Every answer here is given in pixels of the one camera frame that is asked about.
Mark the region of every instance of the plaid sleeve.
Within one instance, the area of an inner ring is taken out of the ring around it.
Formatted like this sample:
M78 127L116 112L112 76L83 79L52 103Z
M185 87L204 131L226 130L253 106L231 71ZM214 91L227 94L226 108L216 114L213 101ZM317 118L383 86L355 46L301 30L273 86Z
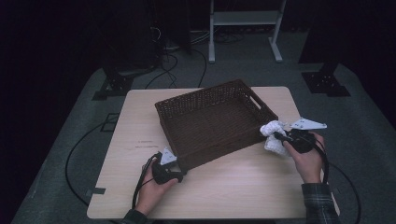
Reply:
M306 223L340 223L329 185L303 184Z

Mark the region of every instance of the wooden table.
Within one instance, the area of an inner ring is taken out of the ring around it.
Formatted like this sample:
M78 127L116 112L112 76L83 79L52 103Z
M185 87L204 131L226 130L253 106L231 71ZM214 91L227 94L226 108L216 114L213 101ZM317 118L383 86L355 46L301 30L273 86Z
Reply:
M300 118L286 87L252 89L279 120L292 123ZM142 165L168 147L154 104L195 90L128 92L96 184L96 189L105 189L105 193L92 195L88 217L124 217L131 208ZM259 143L190 170L149 218L305 217L302 183L292 158L269 152Z

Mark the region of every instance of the gray carpet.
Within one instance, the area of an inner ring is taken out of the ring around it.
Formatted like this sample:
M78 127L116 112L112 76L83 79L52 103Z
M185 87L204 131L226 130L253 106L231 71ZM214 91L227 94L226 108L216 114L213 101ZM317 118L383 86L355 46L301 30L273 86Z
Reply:
M202 87L242 78L249 86L286 86L290 89L300 114L308 119L325 122L329 161L340 167L353 181L361 197L361 223L393 223L396 220L396 132L375 106L358 78L339 65L338 81L349 90L350 97L327 97L312 94L301 76L317 71L321 64L298 64L306 33L281 33L278 46L283 63L276 63L268 45L268 35L246 35L231 45L216 45L216 63L208 64ZM194 46L207 57L207 45ZM177 66L171 73L177 78L177 88L196 88L204 72L201 54L178 51ZM173 58L163 57L163 66L170 68ZM137 77L132 89L146 85L163 70ZM56 139L35 183L26 195L13 223L109 223L87 218L87 207L70 191L64 177L64 167L70 150L92 128L106 119L108 113L121 111L124 97L109 97L92 101L105 75L100 69L92 74L72 112ZM149 88L175 87L168 75L153 81ZM70 182L83 200L90 200L112 133L100 128L88 134L75 148L70 158ZM335 199L341 210L342 223L354 223L357 203L352 188L335 170L330 179ZM303 220L276 220L276 223L304 223Z

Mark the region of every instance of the brown woven basket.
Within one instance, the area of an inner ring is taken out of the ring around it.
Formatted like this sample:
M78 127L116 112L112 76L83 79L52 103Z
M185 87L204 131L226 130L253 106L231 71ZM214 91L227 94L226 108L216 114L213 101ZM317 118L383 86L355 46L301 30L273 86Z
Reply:
M260 127L277 115L242 80L155 104L184 172L265 140Z

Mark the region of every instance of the person's right hand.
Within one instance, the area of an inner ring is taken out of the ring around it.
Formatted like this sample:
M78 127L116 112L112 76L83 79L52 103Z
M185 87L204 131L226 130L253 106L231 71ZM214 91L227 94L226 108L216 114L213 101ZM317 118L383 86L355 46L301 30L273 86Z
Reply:
M324 139L317 133L312 133L315 138L324 146ZM322 146L317 143L318 147L324 150ZM287 141L283 142L283 146L293 157L298 173L303 179L305 184L308 183L321 183L320 181L320 170L322 168L323 161L319 153L313 148L309 152L299 153L294 147Z

